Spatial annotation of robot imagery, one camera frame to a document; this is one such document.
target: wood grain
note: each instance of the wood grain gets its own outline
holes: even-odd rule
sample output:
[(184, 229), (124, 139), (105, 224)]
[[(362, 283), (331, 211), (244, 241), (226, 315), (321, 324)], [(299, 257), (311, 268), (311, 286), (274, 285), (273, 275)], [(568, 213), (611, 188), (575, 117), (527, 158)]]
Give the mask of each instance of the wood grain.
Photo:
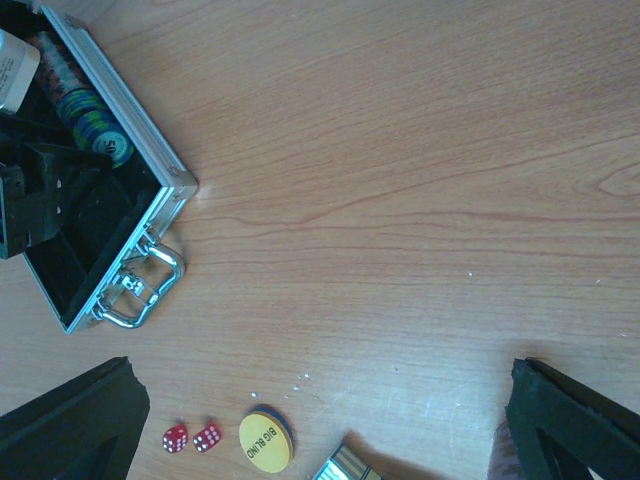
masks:
[[(279, 478), (350, 434), (389, 478), (483, 479), (514, 357), (640, 411), (637, 2), (58, 3), (201, 188), (139, 331), (65, 337), (0, 265), (2, 412), (129, 355), (132, 479), (268, 478), (237, 441), (251, 392), (296, 430)], [(219, 447), (162, 451), (206, 415)]]

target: case handle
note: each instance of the case handle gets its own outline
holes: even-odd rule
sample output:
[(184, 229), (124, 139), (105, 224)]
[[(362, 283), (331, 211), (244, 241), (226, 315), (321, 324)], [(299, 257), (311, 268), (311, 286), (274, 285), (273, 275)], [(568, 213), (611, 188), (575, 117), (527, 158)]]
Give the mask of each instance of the case handle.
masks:
[[(150, 232), (145, 232), (144, 236), (147, 243), (144, 246), (138, 245), (137, 248), (143, 256), (153, 256), (166, 264), (172, 269), (172, 274), (158, 287), (154, 288), (147, 283), (144, 278), (134, 275), (131, 271), (123, 269), (116, 277), (115, 284), (124, 286), (133, 296), (142, 303), (142, 310), (137, 316), (125, 315), (118, 312), (113, 307), (105, 306), (98, 301), (93, 315), (98, 320), (109, 320), (119, 327), (134, 329), (139, 328), (147, 321), (149, 315), (158, 306), (169, 290), (182, 278), (186, 270), (184, 260), (174, 250), (162, 245), (159, 240)], [(146, 291), (150, 291), (148, 299), (143, 299), (142, 295)]]

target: red die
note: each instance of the red die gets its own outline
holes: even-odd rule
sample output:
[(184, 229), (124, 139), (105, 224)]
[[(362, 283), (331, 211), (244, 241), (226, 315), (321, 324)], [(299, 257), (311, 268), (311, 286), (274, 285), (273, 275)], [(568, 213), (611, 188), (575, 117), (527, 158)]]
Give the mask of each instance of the red die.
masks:
[(176, 425), (162, 436), (162, 446), (169, 453), (178, 453), (187, 445), (187, 427)]
[(215, 447), (221, 438), (222, 434), (220, 433), (220, 429), (215, 423), (210, 423), (204, 430), (193, 436), (193, 443), (200, 453), (204, 453)]

